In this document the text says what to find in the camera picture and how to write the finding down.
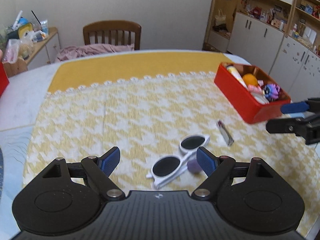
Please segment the pink sticky note pad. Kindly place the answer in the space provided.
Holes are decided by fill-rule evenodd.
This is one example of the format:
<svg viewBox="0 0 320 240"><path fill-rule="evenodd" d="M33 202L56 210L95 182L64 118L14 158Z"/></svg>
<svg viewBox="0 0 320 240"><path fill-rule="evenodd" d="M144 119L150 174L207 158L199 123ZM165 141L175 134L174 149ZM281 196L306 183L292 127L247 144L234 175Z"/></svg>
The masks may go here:
<svg viewBox="0 0 320 240"><path fill-rule="evenodd" d="M258 86L259 87L263 87L265 84L264 84L264 81L263 80L258 80Z"/></svg>

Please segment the purple small cup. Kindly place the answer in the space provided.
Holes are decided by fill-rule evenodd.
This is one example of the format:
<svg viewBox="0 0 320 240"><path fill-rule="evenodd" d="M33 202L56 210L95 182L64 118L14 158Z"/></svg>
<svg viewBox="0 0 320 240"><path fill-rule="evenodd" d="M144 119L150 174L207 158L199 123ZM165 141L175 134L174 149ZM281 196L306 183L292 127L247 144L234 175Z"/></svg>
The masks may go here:
<svg viewBox="0 0 320 240"><path fill-rule="evenodd" d="M196 159L191 159L187 162L187 169L192 174L198 174L202 171L202 168Z"/></svg>

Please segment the orange fruit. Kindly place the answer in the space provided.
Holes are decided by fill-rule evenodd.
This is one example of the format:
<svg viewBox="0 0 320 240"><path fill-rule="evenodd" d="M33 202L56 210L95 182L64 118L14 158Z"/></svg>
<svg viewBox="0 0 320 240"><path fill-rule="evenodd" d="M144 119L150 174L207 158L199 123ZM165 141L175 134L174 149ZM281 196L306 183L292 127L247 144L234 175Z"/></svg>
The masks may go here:
<svg viewBox="0 0 320 240"><path fill-rule="evenodd" d="M248 86L258 87L259 86L258 80L253 74L245 74L242 77L242 79L247 87Z"/></svg>

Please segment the white sunglasses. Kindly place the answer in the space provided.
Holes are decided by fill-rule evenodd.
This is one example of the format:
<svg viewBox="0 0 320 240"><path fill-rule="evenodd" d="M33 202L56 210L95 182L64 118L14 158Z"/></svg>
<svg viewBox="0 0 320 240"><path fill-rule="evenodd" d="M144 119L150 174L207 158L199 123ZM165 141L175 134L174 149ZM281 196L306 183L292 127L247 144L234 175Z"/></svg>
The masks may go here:
<svg viewBox="0 0 320 240"><path fill-rule="evenodd" d="M193 134L183 138L178 146L181 155L165 155L152 166L146 178L153 179L153 188L161 189L187 170L187 163L195 159L197 149L207 146L210 136Z"/></svg>

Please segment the silver nail clipper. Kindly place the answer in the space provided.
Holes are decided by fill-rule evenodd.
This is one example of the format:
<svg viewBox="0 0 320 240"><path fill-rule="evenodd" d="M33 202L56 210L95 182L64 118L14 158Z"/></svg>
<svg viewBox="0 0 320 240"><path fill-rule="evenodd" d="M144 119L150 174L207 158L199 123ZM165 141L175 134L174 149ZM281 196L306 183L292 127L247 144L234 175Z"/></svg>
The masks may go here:
<svg viewBox="0 0 320 240"><path fill-rule="evenodd" d="M224 139L224 141L226 142L227 146L231 146L234 142L233 137L231 136L231 134L229 133L229 131L227 130L227 128L225 127L225 124L219 120L217 122L217 127Z"/></svg>

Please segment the round tin lid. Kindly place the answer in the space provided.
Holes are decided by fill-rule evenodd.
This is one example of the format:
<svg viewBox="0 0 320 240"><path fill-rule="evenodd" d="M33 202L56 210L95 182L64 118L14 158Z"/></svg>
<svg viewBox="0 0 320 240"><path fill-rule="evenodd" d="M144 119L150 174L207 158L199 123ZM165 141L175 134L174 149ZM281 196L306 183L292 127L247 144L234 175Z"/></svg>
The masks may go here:
<svg viewBox="0 0 320 240"><path fill-rule="evenodd" d="M251 96L253 96L253 98L256 100L256 102L265 105L265 104L269 104L270 102L267 100L267 98L265 98L264 95L261 94L257 94L257 93L251 93Z"/></svg>

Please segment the yellow white cylinder bottle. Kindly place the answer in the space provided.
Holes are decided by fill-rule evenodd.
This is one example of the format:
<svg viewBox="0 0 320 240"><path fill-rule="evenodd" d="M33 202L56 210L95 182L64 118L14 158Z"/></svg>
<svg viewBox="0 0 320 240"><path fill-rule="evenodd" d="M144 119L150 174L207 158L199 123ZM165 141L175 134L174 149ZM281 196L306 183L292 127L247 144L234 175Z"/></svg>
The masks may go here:
<svg viewBox="0 0 320 240"><path fill-rule="evenodd" d="M232 74L234 76L234 78L240 83L242 84L246 89L247 85L245 84L243 78L241 77L240 73L238 72L238 70L234 67L234 66L228 66L227 71Z"/></svg>

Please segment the red storage box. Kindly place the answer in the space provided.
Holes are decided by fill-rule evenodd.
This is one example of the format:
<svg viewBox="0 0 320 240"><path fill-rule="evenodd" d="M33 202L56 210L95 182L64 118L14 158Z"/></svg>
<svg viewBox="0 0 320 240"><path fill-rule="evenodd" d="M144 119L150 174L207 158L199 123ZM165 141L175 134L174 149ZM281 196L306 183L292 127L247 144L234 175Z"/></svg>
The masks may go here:
<svg viewBox="0 0 320 240"><path fill-rule="evenodd" d="M0 62L0 96L2 96L5 89L7 88L8 84L9 84L9 79L7 77L5 70L4 70L3 63Z"/></svg>

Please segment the white side cabinet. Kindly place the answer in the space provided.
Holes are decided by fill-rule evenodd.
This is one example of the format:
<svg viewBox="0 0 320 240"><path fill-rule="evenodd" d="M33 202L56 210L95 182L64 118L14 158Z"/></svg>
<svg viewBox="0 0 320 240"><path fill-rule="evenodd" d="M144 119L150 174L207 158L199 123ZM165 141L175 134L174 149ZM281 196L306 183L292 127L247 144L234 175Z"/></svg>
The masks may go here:
<svg viewBox="0 0 320 240"><path fill-rule="evenodd" d="M16 63L3 63L7 77L12 77L28 70L33 70L55 61L60 52L59 32L56 27L49 28L49 37L34 44L33 53L26 59L18 58Z"/></svg>

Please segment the purple round toy figure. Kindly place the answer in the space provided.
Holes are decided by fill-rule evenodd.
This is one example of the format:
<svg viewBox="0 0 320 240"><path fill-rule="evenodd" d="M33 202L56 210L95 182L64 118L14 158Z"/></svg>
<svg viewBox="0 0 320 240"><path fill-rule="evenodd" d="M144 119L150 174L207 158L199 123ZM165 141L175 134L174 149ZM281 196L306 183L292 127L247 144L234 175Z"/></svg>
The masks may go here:
<svg viewBox="0 0 320 240"><path fill-rule="evenodd" d="M280 87L277 84L274 84L274 83L266 84L263 87L263 91L264 91L265 98L269 102L278 100L279 93L280 93Z"/></svg>

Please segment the blue yellow toy box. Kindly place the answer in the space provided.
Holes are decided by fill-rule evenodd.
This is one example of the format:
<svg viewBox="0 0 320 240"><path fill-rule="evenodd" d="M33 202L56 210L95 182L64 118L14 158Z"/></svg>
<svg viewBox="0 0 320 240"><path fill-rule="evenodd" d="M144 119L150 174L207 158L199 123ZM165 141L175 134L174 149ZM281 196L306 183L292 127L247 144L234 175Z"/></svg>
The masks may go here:
<svg viewBox="0 0 320 240"><path fill-rule="evenodd" d="M25 33L32 31L33 25L26 18L21 17L18 21L17 29L8 30L8 39L21 39L25 37Z"/></svg>

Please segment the clear plastic bag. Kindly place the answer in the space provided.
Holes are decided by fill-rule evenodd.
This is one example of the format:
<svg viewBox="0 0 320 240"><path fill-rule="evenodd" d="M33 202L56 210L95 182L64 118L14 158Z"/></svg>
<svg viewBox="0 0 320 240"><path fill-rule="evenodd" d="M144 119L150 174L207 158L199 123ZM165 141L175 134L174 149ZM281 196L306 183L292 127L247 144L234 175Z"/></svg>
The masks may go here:
<svg viewBox="0 0 320 240"><path fill-rule="evenodd" d="M27 59L34 51L34 44L26 38L22 40L10 39L2 61L10 64L16 63L18 58Z"/></svg>

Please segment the red metal tin box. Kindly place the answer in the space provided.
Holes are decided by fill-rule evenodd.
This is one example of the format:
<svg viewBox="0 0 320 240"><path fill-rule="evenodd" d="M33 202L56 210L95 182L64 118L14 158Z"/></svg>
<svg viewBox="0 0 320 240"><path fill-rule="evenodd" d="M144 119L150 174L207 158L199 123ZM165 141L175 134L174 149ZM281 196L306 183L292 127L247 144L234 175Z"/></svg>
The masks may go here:
<svg viewBox="0 0 320 240"><path fill-rule="evenodd" d="M275 84L276 82L257 66L227 62L220 63L214 83L233 105L244 122L255 124L277 118L281 116L280 107L283 104L291 102L290 96L283 89L280 89L276 100L268 103L258 102L248 89L227 70L227 67L235 67L241 76L252 74L257 80L262 80L264 85Z"/></svg>

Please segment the pink tube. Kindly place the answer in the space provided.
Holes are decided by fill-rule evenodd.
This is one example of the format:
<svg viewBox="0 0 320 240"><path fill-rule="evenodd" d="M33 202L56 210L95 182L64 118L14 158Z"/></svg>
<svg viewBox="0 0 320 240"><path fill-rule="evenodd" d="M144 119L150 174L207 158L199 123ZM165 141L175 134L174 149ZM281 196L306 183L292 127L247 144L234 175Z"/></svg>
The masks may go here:
<svg viewBox="0 0 320 240"><path fill-rule="evenodd" d="M265 95L264 90L260 86L248 85L247 87L250 93Z"/></svg>

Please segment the white wall cabinet unit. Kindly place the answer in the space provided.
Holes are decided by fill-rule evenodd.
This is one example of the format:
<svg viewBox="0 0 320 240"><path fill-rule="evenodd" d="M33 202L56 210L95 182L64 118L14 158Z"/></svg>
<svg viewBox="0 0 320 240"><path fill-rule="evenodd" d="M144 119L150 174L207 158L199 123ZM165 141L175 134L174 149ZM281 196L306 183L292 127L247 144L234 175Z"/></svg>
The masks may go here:
<svg viewBox="0 0 320 240"><path fill-rule="evenodd" d="M258 66L293 101L319 96L319 0L213 0L203 47Z"/></svg>

